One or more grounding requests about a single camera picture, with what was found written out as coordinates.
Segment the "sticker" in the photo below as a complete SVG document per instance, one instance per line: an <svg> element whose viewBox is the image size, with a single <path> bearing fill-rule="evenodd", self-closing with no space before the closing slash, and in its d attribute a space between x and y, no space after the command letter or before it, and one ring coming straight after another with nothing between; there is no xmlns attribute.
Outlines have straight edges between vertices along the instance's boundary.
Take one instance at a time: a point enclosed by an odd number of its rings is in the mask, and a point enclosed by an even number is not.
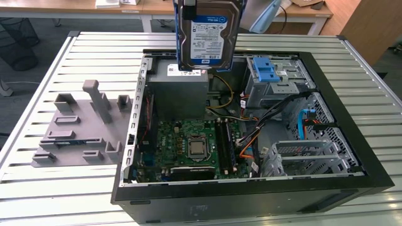
<svg viewBox="0 0 402 226"><path fill-rule="evenodd" d="M269 150L270 150L270 149L269 149L267 147L263 147L261 153L262 153L262 154L267 154L267 153L269 153Z"/></svg>
<svg viewBox="0 0 402 226"><path fill-rule="evenodd" d="M245 100L241 100L241 107L246 108L246 101Z"/></svg>
<svg viewBox="0 0 402 226"><path fill-rule="evenodd" d="M168 65L168 76L200 76L200 70L192 70L191 72L179 71L179 65Z"/></svg>
<svg viewBox="0 0 402 226"><path fill-rule="evenodd" d="M217 64L222 59L227 26L225 16L196 16L191 22L191 59L198 64Z"/></svg>
<svg viewBox="0 0 402 226"><path fill-rule="evenodd" d="M277 75L287 75L286 71L277 71Z"/></svg>
<svg viewBox="0 0 402 226"><path fill-rule="evenodd" d="M255 162L251 163L251 168L254 169L255 172L258 172L258 165L255 164Z"/></svg>
<svg viewBox="0 0 402 226"><path fill-rule="evenodd" d="M122 13L139 13L138 10L122 10Z"/></svg>

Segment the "wooden desk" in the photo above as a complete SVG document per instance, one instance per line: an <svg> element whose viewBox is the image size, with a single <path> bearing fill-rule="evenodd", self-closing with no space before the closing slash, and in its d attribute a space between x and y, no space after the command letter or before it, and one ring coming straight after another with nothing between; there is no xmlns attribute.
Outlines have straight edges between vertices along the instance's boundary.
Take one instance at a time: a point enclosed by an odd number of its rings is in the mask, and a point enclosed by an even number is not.
<svg viewBox="0 0 402 226"><path fill-rule="evenodd" d="M309 35L318 35L323 24L333 16L326 6L321 10L301 8L295 4L287 9L287 22L313 23ZM0 17L82 18L82 19L140 19L144 32L152 32L151 20L174 19L171 0L142 0L136 6L95 8L95 0L1 0ZM283 22L285 14L274 22Z"/></svg>
<svg viewBox="0 0 402 226"><path fill-rule="evenodd" d="M95 0L1 0L0 11L36 13L110 13L123 14L123 10L140 13L144 1L135 5L120 5L120 8L95 8Z"/></svg>
<svg viewBox="0 0 402 226"><path fill-rule="evenodd" d="M321 10L307 7L299 7L293 4L287 9L287 22L290 23L311 23L309 35L319 35L326 20L333 17L333 13L327 6ZM144 27L151 26L152 19L174 19L174 7L171 0L143 0L142 20ZM274 22L285 21L285 13L275 17Z"/></svg>
<svg viewBox="0 0 402 226"><path fill-rule="evenodd" d="M174 12L170 0L143 0L143 14L174 15ZM323 6L321 10L314 10L309 6L299 7L293 4L286 9L286 13L289 17L333 17L333 13L327 6Z"/></svg>

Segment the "hard drive label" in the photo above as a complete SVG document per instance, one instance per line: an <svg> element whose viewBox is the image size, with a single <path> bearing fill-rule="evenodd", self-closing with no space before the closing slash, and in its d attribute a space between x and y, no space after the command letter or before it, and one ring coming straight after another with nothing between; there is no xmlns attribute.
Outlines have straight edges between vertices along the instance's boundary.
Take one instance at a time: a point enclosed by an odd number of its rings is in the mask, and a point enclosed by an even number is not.
<svg viewBox="0 0 402 226"><path fill-rule="evenodd" d="M191 60L196 64L217 64L222 59L227 26L225 16L196 16L191 22Z"/></svg>

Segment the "yellow wire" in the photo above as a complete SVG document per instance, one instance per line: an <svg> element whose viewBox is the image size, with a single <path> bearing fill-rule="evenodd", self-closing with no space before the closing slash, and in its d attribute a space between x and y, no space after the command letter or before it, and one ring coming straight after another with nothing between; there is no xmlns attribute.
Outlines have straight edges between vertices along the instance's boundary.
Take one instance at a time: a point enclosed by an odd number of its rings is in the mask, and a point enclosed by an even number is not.
<svg viewBox="0 0 402 226"><path fill-rule="evenodd" d="M230 99L229 102L227 102L226 104L223 104L223 105L219 105L219 106L207 106L208 109L223 108L223 107L226 107L227 105L230 105L231 102L233 102L233 88L231 88L231 86L230 86L229 83L223 80L223 78L222 78L221 76L214 75L214 77L217 77L217 78L226 84L227 88L230 89L230 91L231 91L231 99Z"/></svg>

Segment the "slotted metal table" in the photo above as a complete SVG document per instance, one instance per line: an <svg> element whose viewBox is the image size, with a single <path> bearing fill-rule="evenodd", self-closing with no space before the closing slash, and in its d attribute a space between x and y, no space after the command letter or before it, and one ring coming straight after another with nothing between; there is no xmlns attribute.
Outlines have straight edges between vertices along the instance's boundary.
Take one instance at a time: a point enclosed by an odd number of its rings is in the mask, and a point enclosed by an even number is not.
<svg viewBox="0 0 402 226"><path fill-rule="evenodd" d="M134 96L143 49L175 49L175 45L170 33L80 32L67 38L0 152L3 226L136 224L120 207L110 204L116 165L34 168L30 164L56 110L52 102L58 93L71 92L75 99L90 99L82 91L83 81L98 79L108 98ZM196 225L401 225L402 102L349 42L334 36L243 34L237 49L313 53L395 187L326 213Z"/></svg>

